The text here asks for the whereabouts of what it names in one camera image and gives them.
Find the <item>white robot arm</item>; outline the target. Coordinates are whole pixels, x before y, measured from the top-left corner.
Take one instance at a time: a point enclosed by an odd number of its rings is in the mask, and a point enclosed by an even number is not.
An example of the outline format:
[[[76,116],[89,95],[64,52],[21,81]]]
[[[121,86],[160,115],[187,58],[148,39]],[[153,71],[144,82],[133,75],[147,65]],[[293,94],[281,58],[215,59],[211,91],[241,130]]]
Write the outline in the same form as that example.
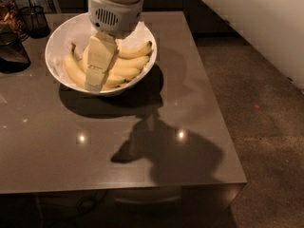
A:
[[[304,89],[304,0],[200,0]],[[110,34],[132,30],[144,8],[180,9],[182,0],[87,0],[88,16]]]

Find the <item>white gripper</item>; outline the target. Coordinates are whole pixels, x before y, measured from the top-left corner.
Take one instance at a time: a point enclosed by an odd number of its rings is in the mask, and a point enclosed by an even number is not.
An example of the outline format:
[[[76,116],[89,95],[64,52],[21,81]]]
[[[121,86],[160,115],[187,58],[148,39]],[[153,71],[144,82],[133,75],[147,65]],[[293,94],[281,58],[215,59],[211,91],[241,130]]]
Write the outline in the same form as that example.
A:
[[[88,18],[102,32],[97,32],[89,39],[85,89],[100,92],[108,68],[113,65],[118,54],[114,37],[124,38],[135,29],[143,10],[143,0],[87,1]]]

